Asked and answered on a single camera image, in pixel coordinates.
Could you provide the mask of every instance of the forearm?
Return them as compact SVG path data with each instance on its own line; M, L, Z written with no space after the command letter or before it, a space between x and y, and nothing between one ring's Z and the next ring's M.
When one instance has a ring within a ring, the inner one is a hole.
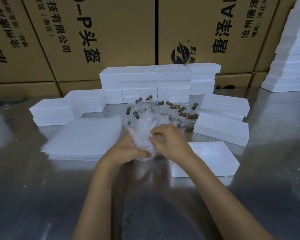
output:
M196 185L225 240L273 239L199 157L180 160L180 167Z
M97 163L72 240L111 239L111 182L114 166Z

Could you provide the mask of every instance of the bubble wrap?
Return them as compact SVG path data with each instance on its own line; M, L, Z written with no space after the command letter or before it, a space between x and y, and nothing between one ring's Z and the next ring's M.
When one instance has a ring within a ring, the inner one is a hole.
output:
M128 126L128 131L132 137L134 145L143 150L147 150L151 153L151 158L156 154L156 149L149 141L149 137L152 136L151 130L156 126L162 124L169 124L169 119L161 114L152 113L146 111L140 115L140 118L133 120L131 125ZM150 158L138 158L138 160L148 160Z

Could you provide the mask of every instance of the person's left hand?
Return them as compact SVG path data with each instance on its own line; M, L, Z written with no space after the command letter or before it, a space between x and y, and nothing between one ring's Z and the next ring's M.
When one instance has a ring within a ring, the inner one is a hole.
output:
M114 144L100 160L111 161L115 166L127 163L135 158L150 158L146 150L140 150L133 146L132 138L127 131L125 135Z

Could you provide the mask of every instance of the person's left arm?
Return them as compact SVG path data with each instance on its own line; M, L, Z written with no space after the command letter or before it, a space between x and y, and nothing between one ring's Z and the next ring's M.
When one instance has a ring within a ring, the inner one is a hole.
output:
M96 164L72 240L111 239L111 183L116 166L135 158L149 158L148 151L133 147L128 132Z

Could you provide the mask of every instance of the metal table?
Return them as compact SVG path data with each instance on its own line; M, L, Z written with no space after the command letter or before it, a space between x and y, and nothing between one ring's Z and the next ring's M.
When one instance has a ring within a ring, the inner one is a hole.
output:
M245 97L251 107L244 119L249 123L248 145L226 142L240 167L235 176L219 179L276 239L300 240L300 92L216 93ZM191 99L202 101L202 96ZM0 240L70 239L96 164L47 160L40 148L62 126L34 124L29 108L38 101L0 106ZM121 108L108 104L103 113L84 117L104 117ZM185 136L188 141L217 141L196 133ZM153 224L157 235L182 231L193 233L193 239L221 239L192 181L172 178L165 158L132 161L117 169L112 186L114 239L128 229L138 207L142 222ZM155 218L152 211L158 207L162 217L171 219Z

